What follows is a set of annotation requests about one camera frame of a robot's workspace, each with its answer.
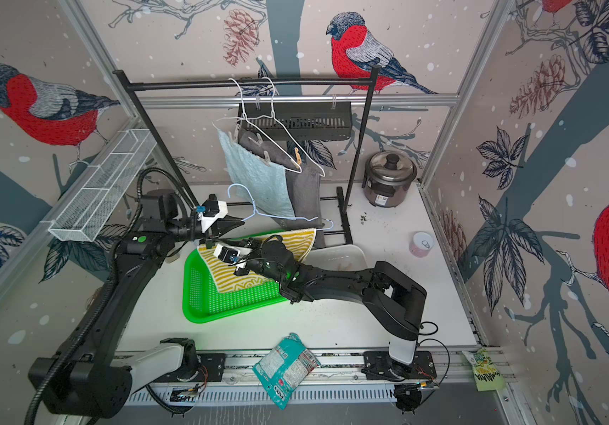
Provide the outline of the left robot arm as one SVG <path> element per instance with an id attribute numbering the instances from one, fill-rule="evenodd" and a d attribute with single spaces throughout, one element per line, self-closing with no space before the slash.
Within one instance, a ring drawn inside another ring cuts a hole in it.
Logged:
<path id="1" fill-rule="evenodd" d="M 99 295 L 56 353 L 31 366 L 35 394 L 24 421 L 33 424 L 41 405 L 52 414 L 111 418 L 130 395 L 163 375 L 195 377 L 202 367 L 191 339 L 167 338 L 116 363 L 119 340 L 140 295 L 176 244 L 209 243 L 243 223 L 215 196 L 190 208 L 172 189 L 142 195 L 125 235 L 111 248 L 111 272 Z"/>

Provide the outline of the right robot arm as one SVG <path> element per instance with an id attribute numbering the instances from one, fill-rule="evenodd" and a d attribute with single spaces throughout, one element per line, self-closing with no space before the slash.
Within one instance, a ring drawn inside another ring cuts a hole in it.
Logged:
<path id="1" fill-rule="evenodd" d="M 402 382 L 417 375 L 414 366 L 427 290 L 387 261 L 359 271 L 334 271 L 295 259 L 282 237 L 249 238 L 220 248 L 215 256 L 235 268 L 237 276 L 250 272 L 279 285 L 279 294 L 295 304 L 332 299 L 366 307 L 391 336 L 410 345 L 407 352 L 389 348 L 379 359 L 368 359 L 362 373 L 368 379 Z"/>

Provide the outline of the yellow striped towel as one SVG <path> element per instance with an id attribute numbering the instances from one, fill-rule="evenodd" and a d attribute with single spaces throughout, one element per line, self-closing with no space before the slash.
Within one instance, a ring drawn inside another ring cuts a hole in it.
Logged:
<path id="1" fill-rule="evenodd" d="M 313 247 L 316 230 L 308 228 L 304 230 L 283 231 L 257 236 L 256 239 L 263 241 L 270 236 L 282 237 L 283 244 L 293 253 L 295 260 L 302 261 L 307 257 Z M 251 271 L 248 272 L 247 276 L 236 276 L 235 267 L 232 267 L 233 262 L 230 260 L 229 263 L 225 263 L 215 255 L 215 251 L 218 249 L 219 244 L 211 249 L 201 245 L 197 249 L 197 252 L 202 259 L 201 264 L 212 277 L 210 286 L 216 289 L 220 294 L 247 290 L 268 282 L 266 277 L 259 276 Z"/>

